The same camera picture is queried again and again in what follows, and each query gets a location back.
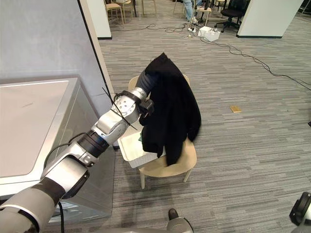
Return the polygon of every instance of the black sweater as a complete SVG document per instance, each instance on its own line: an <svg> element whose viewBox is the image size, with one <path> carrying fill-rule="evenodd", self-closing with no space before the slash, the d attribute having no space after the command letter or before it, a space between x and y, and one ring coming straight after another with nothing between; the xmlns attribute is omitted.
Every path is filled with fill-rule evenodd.
<svg viewBox="0 0 311 233"><path fill-rule="evenodd" d="M143 125L142 145L144 151L157 153L165 147L167 165L175 164L181 154L183 141L193 141L201 126L201 115L193 93L180 70L163 53L145 69L145 74L157 78L150 99L155 111Z"/></svg>

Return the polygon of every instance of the jeans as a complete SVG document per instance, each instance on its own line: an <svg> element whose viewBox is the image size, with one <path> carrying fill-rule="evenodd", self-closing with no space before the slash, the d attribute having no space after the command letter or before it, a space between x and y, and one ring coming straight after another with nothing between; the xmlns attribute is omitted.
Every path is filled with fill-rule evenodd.
<svg viewBox="0 0 311 233"><path fill-rule="evenodd" d="M190 20L192 13L193 13L193 8L192 8L192 0L184 0L184 5L186 8L186 16L187 20ZM202 0L196 0L196 5L201 6L202 5Z"/></svg>

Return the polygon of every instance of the electrical cable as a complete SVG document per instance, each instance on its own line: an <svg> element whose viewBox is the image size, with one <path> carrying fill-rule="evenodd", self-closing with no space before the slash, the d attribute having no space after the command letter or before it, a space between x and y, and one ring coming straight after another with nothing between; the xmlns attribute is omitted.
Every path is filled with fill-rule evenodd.
<svg viewBox="0 0 311 233"><path fill-rule="evenodd" d="M113 111L111 109L112 112L114 112L115 114L117 114L118 116L120 116L129 126L131 126L133 129L137 130L130 122L128 122L124 116L122 115L122 112L120 111L120 109L117 107L117 105L115 104L115 102L112 100L111 96L108 95L108 97L110 98L110 101L112 102L112 104L117 108L117 110L119 111L120 114L116 113L115 111Z"/></svg>
<svg viewBox="0 0 311 233"><path fill-rule="evenodd" d="M166 27L166 28L157 28L157 29L153 29L153 28L151 28L151 27L155 27L156 25L155 25L154 23L152 23L152 24L149 24L147 27L140 28L140 29L114 30L114 31L112 31L112 32L139 31L139 30L146 30L146 29L149 29L149 30L154 30L154 31L156 31L156 30L165 30L166 33L173 33L173 32L182 32L183 29L186 27L186 25L187 25L187 23L183 23L183 27L179 27L179 28L175 28L175 27ZM218 46L223 47L223 48L228 47L228 48L229 48L229 52L230 52L231 54L233 54L233 55L240 55L240 56L243 56L243 57L250 57L250 58L252 58L252 59L254 60L254 62L256 62L256 63L258 63L258 64L261 64L262 67L263 67L265 70L267 70L270 74L272 74L273 76L277 76L277 77L281 77L281 76L282 76L282 77L287 77L287 78L293 80L294 82L298 83L299 85L301 85L301 86L303 86L303 87L305 87L306 89L308 89L308 90L311 91L310 88L308 88L307 86L304 85L304 84L306 84L306 85L311 85L311 83L306 83L305 81L303 81L303 80L301 80L301 79L294 79L294 78L290 77L289 75L285 75L285 74L275 74L275 73L273 73L273 72L271 71L271 68L270 68L266 63L264 63L262 60L260 60L260 59L258 59L258 58L256 58L256 57L254 57L254 56L251 56L251 55L248 55L248 54L243 53L241 50L237 49L237 48L236 48L235 46L233 46L233 45L219 44L219 43L216 43L216 42L213 42L213 41L211 42L211 41L203 40L201 36L198 36L198 34L197 34L197 35L194 34L194 36L195 36L195 37L199 37L200 40L201 40L202 42L204 42L204 43L206 43L206 44L210 44L210 45L218 45ZM183 38L183 39L187 39L187 38L191 38L191 36L184 36L184 37L182 37L182 38ZM233 50L232 48L234 48L236 51L238 51L238 52L240 52L240 53L234 53L234 52L232 51L232 50Z"/></svg>
<svg viewBox="0 0 311 233"><path fill-rule="evenodd" d="M220 47L223 47L223 48L226 48L226 47L228 47L229 48L229 52L231 53L231 54L233 54L233 55L240 55L240 56L243 56L243 57L250 57L250 58L252 58L253 60L254 60L254 62L256 62L256 63L258 63L258 64L261 64L262 65L262 67L265 69L265 70L267 70L270 74L272 74L273 76L276 76L276 77L287 77L287 78L289 78L289 79L291 79L291 80L293 80L294 82L296 82L296 83L298 83L299 85L301 85L301 86L303 86L303 87L305 87L306 89L308 89L308 90L310 90L311 91L311 89L309 88L309 87L307 87L307 86L305 86L304 84L302 84L302 83L300 83L300 82L298 82L297 80L300 80L300 79L294 79L294 78L292 78L292 77L290 77L290 76L288 76L288 75L285 75L285 74L275 74L275 73L273 73L272 71L271 71L271 68L266 64L266 63L264 63L262 60L260 60L260 59L258 59L258 58L256 58L256 57L254 57L254 56L251 56L251 55L248 55L248 54L245 54L245 53L243 53L241 50L239 50L239 49L237 49L235 46L233 46L233 45L227 45L227 44L219 44L219 43L216 43L216 42L211 42L211 41L206 41L206 40L204 40L204 39L202 39L202 36L200 36L200 40L202 41L202 42L204 42L204 43L206 43L206 44L210 44L210 45L218 45L218 46L220 46ZM232 50L232 48L234 48L236 51L238 51L239 53L234 53Z"/></svg>
<svg viewBox="0 0 311 233"><path fill-rule="evenodd" d="M63 206L60 201L58 202L59 211L60 211L60 225L61 225L61 233L65 233L65 226L64 226L64 211Z"/></svg>
<svg viewBox="0 0 311 233"><path fill-rule="evenodd" d="M60 145L54 147L52 150L50 150L50 152L48 153L47 157L44 160L43 169L45 169L45 167L47 166L48 159L49 159L50 155L53 153L54 150L56 150L57 148L60 148L60 147L63 147L63 146L69 146L69 145L70 145L70 143L60 144Z"/></svg>
<svg viewBox="0 0 311 233"><path fill-rule="evenodd" d="M56 150L57 148L63 147L63 146L69 146L69 145L72 143L73 139L75 139L75 138L77 138L77 137L79 137L79 136L81 136L81 135L84 135L84 134L86 134L86 132L78 133L77 135L73 136L73 137L68 141L68 143L60 144L60 145L58 145L58 146L52 148L52 149L50 150L50 152L48 153L47 157L46 157L45 160L44 160L43 168L45 168L45 167L47 166L48 159L49 159L50 155L53 153L54 150Z"/></svg>
<svg viewBox="0 0 311 233"><path fill-rule="evenodd" d="M164 30L166 33L181 33L184 28L186 28L187 23L183 23L183 27L165 27L165 28L156 28L153 29L156 25L154 23L149 24L147 27L138 28L138 29L125 29L125 30L113 30L112 32L123 32L123 31L141 31L141 30Z"/></svg>
<svg viewBox="0 0 311 233"><path fill-rule="evenodd" d="M76 136L72 137L72 138L68 141L68 143L71 144L72 141L73 141L73 139L75 139L75 138L77 138L77 137L79 137L79 136L81 136L81 135L84 135L84 134L86 134L86 132L78 133Z"/></svg>

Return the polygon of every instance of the office chair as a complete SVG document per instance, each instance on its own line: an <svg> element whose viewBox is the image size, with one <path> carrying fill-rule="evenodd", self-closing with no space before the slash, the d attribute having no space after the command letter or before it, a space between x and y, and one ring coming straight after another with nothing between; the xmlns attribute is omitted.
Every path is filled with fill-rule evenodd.
<svg viewBox="0 0 311 233"><path fill-rule="evenodd" d="M228 21L220 22L215 24L215 28L217 28L217 25L223 24L224 27L222 29L222 33L225 31L225 28L228 28L230 26L239 29L239 21L242 16L244 16L249 1L247 0L230 0L228 7L226 8L227 0L225 0L224 8L221 10L221 14L223 16L229 17ZM232 22L232 18L237 17L237 23Z"/></svg>

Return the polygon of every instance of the wooden chair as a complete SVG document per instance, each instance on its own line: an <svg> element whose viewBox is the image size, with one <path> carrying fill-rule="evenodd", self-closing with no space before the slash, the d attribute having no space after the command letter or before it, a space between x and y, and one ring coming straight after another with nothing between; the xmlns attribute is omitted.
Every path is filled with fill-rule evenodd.
<svg viewBox="0 0 311 233"><path fill-rule="evenodd" d="M126 1L126 2L117 2L117 4L121 5L121 8L123 9L123 16L124 16L124 22L126 23L126 17L125 17L125 11L124 11L124 7L127 5L130 7L131 10L131 19L133 19L133 2L131 0Z"/></svg>
<svg viewBox="0 0 311 233"><path fill-rule="evenodd" d="M207 25L207 20L208 20L209 13L212 12L212 9L208 7L208 8L205 10L204 7L197 7L196 10L195 10L194 7L193 7L193 12L192 12L191 19L193 18L195 12L207 13L207 15L206 15L206 20L205 20L205 25L204 25L204 26L206 26L206 25ZM188 23L187 28L189 28L189 26L190 26L191 23L192 23L192 22L191 22L191 20L190 20L189 23Z"/></svg>
<svg viewBox="0 0 311 233"><path fill-rule="evenodd" d="M123 19L123 14L122 14L121 6L116 4L116 3L106 3L105 0L103 0L103 1L104 1L104 4L105 4L105 7L106 7L107 16L108 16L108 11L111 11L111 16L112 16L112 11L116 10L117 19L118 19L118 12L117 12L117 10L120 10L121 17L122 17L122 24L124 24L124 19Z"/></svg>
<svg viewBox="0 0 311 233"><path fill-rule="evenodd" d="M154 5L155 5L155 15L156 15L156 0L154 1ZM142 16L144 16L144 0L141 0L141 11L142 11Z"/></svg>
<svg viewBox="0 0 311 233"><path fill-rule="evenodd" d="M173 15L174 15L174 13L175 13L176 4L177 4L177 0L175 0L175 6L174 6L174 9L173 9ZM180 17L183 16L183 13L185 13L185 11L186 11L186 8L185 8L184 4L182 3L182 8L181 8L181 12L180 12Z"/></svg>
<svg viewBox="0 0 311 233"><path fill-rule="evenodd" d="M188 84L190 84L189 79L186 75L184 75ZM138 76L132 78L128 85L128 90L133 90L136 86L138 80ZM141 188L145 188L145 176L152 177L169 177L176 176L186 172L184 182L187 181L193 167L196 165L196 152L193 143L186 138L183 142L183 148L181 151L181 155L176 164L167 166L166 165L166 155L161 156L158 159L150 161L142 166L140 166L140 182Z"/></svg>
<svg viewBox="0 0 311 233"><path fill-rule="evenodd" d="M214 7L217 6L217 12L219 12L220 4L222 4L222 7L224 7L225 0L215 0L215 2L217 2L217 5L214 5Z"/></svg>

